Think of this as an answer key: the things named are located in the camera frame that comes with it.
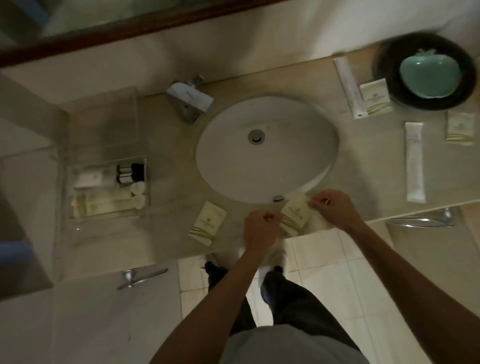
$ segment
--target leg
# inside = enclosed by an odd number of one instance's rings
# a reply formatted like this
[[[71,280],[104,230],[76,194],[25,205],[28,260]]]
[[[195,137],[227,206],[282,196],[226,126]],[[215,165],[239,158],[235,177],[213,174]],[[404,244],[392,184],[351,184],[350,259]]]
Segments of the leg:
[[[205,271],[208,274],[208,291],[210,292],[213,287],[215,287],[222,278],[227,274],[228,269],[224,267],[217,267],[212,262],[207,262],[205,264]],[[230,331],[230,336],[235,335],[241,331],[251,330],[256,328],[255,320],[253,319],[252,310],[248,304],[247,298],[243,299],[243,302],[240,307],[239,314],[233,323],[232,330]]]
[[[328,336],[360,349],[324,305],[306,288],[283,276],[276,266],[261,287],[263,300],[272,310],[274,325],[288,324],[309,335]]]

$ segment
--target forearm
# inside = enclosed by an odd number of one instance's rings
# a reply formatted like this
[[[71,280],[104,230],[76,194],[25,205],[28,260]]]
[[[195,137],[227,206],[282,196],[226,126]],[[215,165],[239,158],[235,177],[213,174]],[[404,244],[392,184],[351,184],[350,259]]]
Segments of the forearm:
[[[368,226],[347,233],[434,363],[480,363],[480,318],[430,282]]]
[[[150,364],[217,363],[263,254],[247,250],[176,327]]]

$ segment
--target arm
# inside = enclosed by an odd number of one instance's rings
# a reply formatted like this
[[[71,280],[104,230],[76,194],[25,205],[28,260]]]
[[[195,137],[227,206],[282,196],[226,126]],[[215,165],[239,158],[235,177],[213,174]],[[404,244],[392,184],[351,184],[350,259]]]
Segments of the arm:
[[[480,363],[480,318],[391,249],[346,194],[323,191],[309,205],[355,241],[434,363]]]
[[[173,330],[150,364],[218,363],[253,276],[280,233],[281,215],[254,211],[245,219],[245,253]]]

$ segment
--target sink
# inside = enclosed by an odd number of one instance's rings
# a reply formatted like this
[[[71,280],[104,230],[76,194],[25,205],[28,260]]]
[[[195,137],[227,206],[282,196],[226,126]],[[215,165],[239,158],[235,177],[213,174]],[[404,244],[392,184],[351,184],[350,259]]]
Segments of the sink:
[[[213,118],[200,136],[196,162],[218,193],[266,204],[316,186],[332,166],[338,143],[335,127],[318,106],[265,96]]]

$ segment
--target gray shirt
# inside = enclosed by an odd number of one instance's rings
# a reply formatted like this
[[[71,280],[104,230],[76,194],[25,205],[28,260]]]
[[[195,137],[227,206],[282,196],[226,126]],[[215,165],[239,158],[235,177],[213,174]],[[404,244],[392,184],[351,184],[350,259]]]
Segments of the gray shirt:
[[[327,336],[311,336],[290,325],[263,326],[228,339],[220,364],[369,364],[351,348]]]

